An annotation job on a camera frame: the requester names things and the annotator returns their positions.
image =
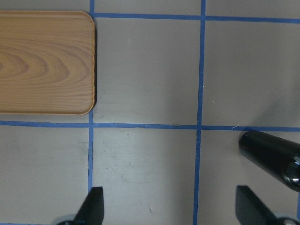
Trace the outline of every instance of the grid line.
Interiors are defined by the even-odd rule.
[[[202,0],[201,1],[201,16],[205,16],[205,14],[206,14],[206,0]],[[198,129],[197,129],[197,135],[196,135],[197,138],[196,138],[196,154],[195,154],[193,225],[198,224],[200,153],[201,153],[201,131],[202,131],[202,109],[203,109],[204,49],[205,49],[205,21],[201,21],[201,23],[200,23],[198,108],[197,108]]]
[[[144,129],[178,129],[178,130],[216,130],[216,131],[280,131],[300,132],[300,127],[270,127],[270,126],[216,126],[216,125],[172,125],[149,123],[51,123],[23,122],[0,120],[0,126],[34,127],[34,128],[144,128]]]
[[[90,0],[90,16],[94,19],[95,13],[95,0]],[[89,112],[89,150],[88,150],[88,192],[93,187],[93,143],[94,143],[94,109]]]
[[[298,194],[297,218],[300,219],[300,194]]]
[[[273,17],[243,17],[215,15],[172,15],[172,14],[132,14],[132,13],[94,13],[95,18],[161,19],[161,20],[198,20],[198,21],[238,21],[265,23],[300,23],[300,19]]]
[[[7,223],[0,223],[0,225],[42,225],[42,224],[7,224]]]

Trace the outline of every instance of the gray tile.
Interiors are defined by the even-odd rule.
[[[0,0],[0,10],[80,10],[89,12],[89,0]]]
[[[207,0],[206,15],[299,18],[297,0]]]
[[[0,114],[0,120],[23,122],[51,122],[51,123],[88,123],[89,115],[41,115],[41,114]]]
[[[203,124],[300,126],[300,26],[207,22]]]
[[[95,0],[99,13],[200,15],[201,0]]]
[[[98,18],[95,122],[195,124],[199,21]]]
[[[0,222],[50,224],[87,195],[88,129],[0,127]]]
[[[193,130],[95,129],[93,181],[104,187],[104,224],[191,225]]]
[[[198,224],[239,224],[235,189],[248,185],[273,211],[296,216],[298,193],[244,158],[238,131],[202,131]],[[299,141],[299,133],[271,133]]]

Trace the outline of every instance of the scuff mark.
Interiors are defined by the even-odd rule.
[[[240,124],[238,124],[238,125],[236,125],[236,126],[232,127],[231,129],[237,128],[239,125],[240,125]]]

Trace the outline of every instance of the table surface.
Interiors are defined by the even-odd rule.
[[[238,138],[256,129],[300,143],[299,8],[0,0],[5,10],[89,12],[98,32],[89,114],[0,115],[0,223],[75,214],[91,186],[104,188],[104,225],[238,225],[236,185],[296,216],[298,193],[245,159]]]

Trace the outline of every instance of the black cylindrical object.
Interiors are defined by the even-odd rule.
[[[239,140],[240,152],[289,188],[300,192],[300,144],[260,131]]]

